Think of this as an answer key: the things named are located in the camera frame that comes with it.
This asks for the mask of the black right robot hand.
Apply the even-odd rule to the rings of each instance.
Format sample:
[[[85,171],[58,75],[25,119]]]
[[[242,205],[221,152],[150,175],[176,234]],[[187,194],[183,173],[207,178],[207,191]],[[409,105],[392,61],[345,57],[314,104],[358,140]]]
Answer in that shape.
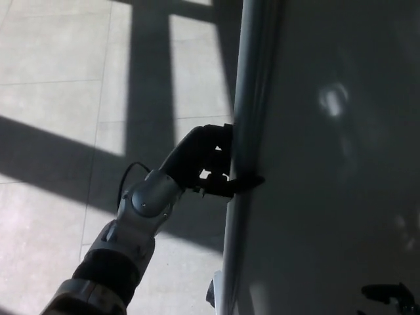
[[[403,283],[365,285],[361,292],[365,298],[385,305],[396,302],[402,309],[415,306],[412,292]]]

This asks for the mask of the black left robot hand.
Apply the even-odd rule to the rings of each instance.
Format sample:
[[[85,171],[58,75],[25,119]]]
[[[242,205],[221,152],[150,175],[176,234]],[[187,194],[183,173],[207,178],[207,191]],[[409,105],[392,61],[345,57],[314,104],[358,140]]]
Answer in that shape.
[[[181,188],[225,198],[252,190],[264,182],[247,173],[228,180],[232,160],[233,125],[193,128],[167,156],[160,169]]]

